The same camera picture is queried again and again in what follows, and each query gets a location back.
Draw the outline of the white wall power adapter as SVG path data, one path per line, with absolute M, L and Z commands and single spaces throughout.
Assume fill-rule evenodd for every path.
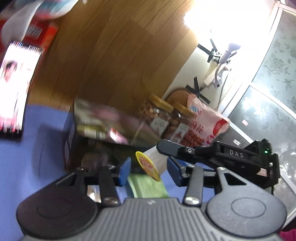
M 224 71 L 229 71 L 227 65 L 230 63 L 230 58 L 237 54 L 237 51 L 241 48 L 240 45 L 230 43 L 226 46 L 224 52 L 219 52 L 214 41 L 210 39 L 212 44 L 212 50 L 208 50 L 201 44 L 197 47 L 208 55 L 207 62 L 210 63 L 209 70 L 205 74 L 202 86 L 200 90 L 214 86 L 219 88 L 222 84 L 222 75 Z

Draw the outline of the right nut jar gold lid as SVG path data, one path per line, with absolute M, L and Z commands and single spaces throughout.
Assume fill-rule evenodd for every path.
M 189 123 L 194 113 L 176 101 L 173 102 L 173 107 L 171 119 L 162 138 L 180 144 L 190 128 Z

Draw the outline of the pastel plush toy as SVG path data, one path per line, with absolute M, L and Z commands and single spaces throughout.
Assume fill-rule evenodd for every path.
M 1 1 L 1 44 L 22 42 L 33 19 L 54 20 L 66 15 L 78 1 Z

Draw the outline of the wooden board on wall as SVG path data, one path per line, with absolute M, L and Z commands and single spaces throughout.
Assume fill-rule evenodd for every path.
M 197 46 L 193 1 L 78 2 L 34 77 L 29 103 L 68 110 L 75 97 L 134 113 L 163 96 Z

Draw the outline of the pink twisted snack bag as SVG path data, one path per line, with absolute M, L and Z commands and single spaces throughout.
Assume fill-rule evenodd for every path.
M 188 95 L 187 107 L 194 113 L 194 117 L 189 122 L 189 130 L 181 141 L 182 145 L 191 148 L 207 147 L 228 130 L 230 120 L 201 102 L 196 95 Z

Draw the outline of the black sheep tin box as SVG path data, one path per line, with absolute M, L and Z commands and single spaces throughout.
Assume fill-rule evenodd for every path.
M 97 171 L 131 158 L 131 172 L 142 174 L 135 153 L 154 147 L 160 138 L 143 121 L 113 107 L 76 97 L 63 129 L 64 167 Z

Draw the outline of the nut jar gold lid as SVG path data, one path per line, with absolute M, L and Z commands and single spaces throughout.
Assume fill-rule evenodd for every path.
M 171 119 L 162 138 L 180 144 L 190 128 L 189 123 L 194 113 L 176 101 L 173 102 L 173 107 Z
M 174 107 L 155 94 L 150 94 L 138 108 L 137 116 L 161 137 L 169 125 Z

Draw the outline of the blue printed tablecloth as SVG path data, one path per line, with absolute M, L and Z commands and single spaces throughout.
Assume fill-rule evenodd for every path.
M 21 141 L 1 139 L 1 240 L 20 240 L 16 209 L 31 194 L 65 174 L 63 128 L 67 112 L 26 109 Z

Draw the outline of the smartphone with video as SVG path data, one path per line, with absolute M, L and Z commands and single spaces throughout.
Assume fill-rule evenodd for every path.
M 10 41 L 1 62 L 1 138 L 21 139 L 31 82 L 43 50 Z

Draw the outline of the small white yogurt cup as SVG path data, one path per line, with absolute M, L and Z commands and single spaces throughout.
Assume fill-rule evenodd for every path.
M 160 154 L 156 146 L 145 152 L 137 151 L 135 156 L 144 172 L 153 180 L 160 182 L 161 175 L 167 170 L 168 157 Z

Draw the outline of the peanut bar packet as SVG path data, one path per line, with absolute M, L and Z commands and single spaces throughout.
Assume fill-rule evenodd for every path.
M 90 197 L 94 202 L 101 203 L 100 186 L 88 185 L 87 196 Z

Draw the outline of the round wooden cutting board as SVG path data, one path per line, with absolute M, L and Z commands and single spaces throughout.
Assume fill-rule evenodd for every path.
M 165 101 L 171 105 L 176 101 L 183 106 L 187 106 L 188 96 L 191 94 L 186 88 L 173 89 L 165 98 Z

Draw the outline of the left nut jar gold lid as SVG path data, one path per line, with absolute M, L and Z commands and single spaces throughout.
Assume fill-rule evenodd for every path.
M 174 107 L 155 94 L 150 94 L 138 108 L 137 116 L 161 137 L 169 125 Z

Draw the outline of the red biscuit gift box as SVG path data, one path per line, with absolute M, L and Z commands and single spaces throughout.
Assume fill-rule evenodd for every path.
M 33 19 L 22 42 L 41 48 L 45 54 L 52 44 L 58 30 L 59 27 L 51 21 Z

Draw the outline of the frosted glass door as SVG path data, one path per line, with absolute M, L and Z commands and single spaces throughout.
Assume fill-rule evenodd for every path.
M 274 194 L 295 218 L 295 8 L 281 2 L 259 68 L 221 108 L 230 128 L 217 139 L 246 147 L 267 139 L 278 154 L 280 180 Z

